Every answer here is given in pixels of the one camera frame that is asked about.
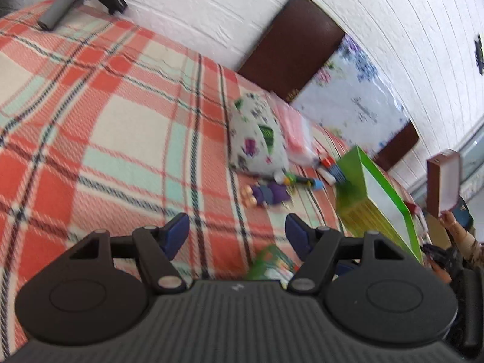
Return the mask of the green small card box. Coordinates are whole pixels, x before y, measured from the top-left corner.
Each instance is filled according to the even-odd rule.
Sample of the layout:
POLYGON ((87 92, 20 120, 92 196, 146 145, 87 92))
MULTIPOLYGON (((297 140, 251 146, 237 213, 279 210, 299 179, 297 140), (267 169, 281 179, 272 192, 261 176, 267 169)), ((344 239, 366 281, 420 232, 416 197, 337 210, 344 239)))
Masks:
POLYGON ((280 248, 271 244, 256 256, 247 280, 277 280, 285 288, 299 267, 280 248))

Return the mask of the purple doll keychain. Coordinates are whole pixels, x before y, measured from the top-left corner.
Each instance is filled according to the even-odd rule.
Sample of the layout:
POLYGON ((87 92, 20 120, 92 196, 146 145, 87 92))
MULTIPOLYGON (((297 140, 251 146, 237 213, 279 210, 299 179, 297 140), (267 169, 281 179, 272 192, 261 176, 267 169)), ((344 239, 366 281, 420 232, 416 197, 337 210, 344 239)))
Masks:
POLYGON ((288 188, 276 182, 247 185, 240 195, 247 207, 272 207, 291 201, 288 188))

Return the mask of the black marker blue cap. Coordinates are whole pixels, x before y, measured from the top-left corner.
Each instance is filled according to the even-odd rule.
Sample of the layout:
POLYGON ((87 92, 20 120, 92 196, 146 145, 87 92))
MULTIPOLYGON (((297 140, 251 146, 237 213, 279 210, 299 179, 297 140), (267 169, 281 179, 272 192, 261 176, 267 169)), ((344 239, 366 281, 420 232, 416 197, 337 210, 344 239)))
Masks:
POLYGON ((324 188, 324 183, 320 179, 313 179, 301 175, 295 175, 289 172, 279 171, 277 173, 274 173, 273 178, 274 181, 279 185, 303 185, 307 188, 311 188, 314 191, 323 190, 324 188))

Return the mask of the green cardboard box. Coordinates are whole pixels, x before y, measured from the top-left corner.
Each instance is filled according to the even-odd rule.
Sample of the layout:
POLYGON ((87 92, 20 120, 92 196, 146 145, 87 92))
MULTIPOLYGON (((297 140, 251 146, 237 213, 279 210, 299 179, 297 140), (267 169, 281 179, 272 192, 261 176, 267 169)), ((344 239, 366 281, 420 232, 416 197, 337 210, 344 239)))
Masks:
POLYGON ((421 262, 409 208, 378 166, 358 146, 337 161, 345 182, 336 187, 336 212, 355 237, 377 231, 421 262))

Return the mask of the clear bag of pink items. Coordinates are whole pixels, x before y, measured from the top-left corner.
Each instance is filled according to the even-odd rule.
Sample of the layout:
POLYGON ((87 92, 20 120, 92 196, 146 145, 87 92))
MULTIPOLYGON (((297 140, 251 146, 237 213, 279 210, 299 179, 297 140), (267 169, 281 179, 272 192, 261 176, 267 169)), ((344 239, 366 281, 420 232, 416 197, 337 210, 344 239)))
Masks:
POLYGON ((296 165, 311 166, 317 154, 313 149, 308 120, 274 92, 270 92, 269 99, 286 140, 289 160, 296 165))

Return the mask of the white patterned fabric pouch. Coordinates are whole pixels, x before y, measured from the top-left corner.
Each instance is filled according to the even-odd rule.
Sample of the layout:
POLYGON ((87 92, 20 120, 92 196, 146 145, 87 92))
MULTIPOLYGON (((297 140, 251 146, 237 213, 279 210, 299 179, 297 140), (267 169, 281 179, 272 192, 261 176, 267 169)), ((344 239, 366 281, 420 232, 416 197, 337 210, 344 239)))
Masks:
POLYGON ((286 140, 266 97, 244 93, 231 105, 229 165, 250 175, 289 169, 286 140))

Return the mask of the plaid red bed blanket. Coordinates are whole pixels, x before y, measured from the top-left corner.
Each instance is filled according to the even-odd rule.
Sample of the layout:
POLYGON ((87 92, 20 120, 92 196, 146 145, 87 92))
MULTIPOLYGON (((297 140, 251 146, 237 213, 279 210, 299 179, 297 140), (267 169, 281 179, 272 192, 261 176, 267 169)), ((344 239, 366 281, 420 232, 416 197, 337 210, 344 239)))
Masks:
POLYGON ((292 249, 290 212, 342 230, 335 192, 298 189, 249 209, 228 164, 228 108, 257 87, 169 38, 83 6, 53 32, 47 3, 1 19, 1 356, 25 342, 23 284, 91 231, 129 234, 190 218, 175 266, 243 277, 264 247, 292 249))

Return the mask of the floral white pillow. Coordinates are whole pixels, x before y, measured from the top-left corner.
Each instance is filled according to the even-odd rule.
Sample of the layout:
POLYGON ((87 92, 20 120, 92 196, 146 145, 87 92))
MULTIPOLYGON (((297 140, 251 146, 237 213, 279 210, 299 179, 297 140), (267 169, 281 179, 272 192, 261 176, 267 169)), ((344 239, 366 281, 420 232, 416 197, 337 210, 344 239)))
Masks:
POLYGON ((377 155, 410 121, 393 87, 349 35, 291 106, 370 156, 377 155))

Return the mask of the brown small open box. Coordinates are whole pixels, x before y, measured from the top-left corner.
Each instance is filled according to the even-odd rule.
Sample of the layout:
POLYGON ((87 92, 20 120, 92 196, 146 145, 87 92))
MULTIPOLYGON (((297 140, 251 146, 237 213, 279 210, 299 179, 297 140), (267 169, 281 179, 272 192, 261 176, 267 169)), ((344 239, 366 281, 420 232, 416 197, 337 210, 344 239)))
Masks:
POLYGON ((435 218, 452 210, 459 201, 460 154, 446 149, 427 159, 427 212, 435 218))

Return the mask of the dark brown wooden headboard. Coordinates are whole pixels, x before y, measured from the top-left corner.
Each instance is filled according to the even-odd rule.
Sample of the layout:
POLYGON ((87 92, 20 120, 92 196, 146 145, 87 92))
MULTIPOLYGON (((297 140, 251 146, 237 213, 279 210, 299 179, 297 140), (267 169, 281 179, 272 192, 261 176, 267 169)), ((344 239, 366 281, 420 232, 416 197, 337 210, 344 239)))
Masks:
MULTIPOLYGON (((299 92, 338 49, 345 35, 349 34, 313 0, 288 0, 253 44, 237 71, 291 106, 299 92)), ((418 140, 410 119, 371 158, 388 171, 418 140)))

